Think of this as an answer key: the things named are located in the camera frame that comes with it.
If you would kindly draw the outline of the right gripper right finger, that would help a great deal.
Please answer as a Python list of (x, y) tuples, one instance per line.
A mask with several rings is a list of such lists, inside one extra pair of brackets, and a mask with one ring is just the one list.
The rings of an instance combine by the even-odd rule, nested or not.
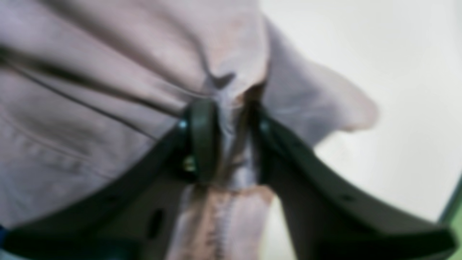
[(282, 201), (299, 260), (445, 260), (457, 237), (360, 190), (331, 170), (258, 102), (249, 120), (259, 145), (259, 182)]

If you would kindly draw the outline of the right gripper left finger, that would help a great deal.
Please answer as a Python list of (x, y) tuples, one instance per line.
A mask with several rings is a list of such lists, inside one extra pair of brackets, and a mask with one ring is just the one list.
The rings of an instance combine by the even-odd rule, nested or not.
[(28, 260), (161, 260), (184, 195), (214, 178), (219, 143), (216, 104), (193, 102), (119, 179), (62, 211), (1, 228), (1, 249)]

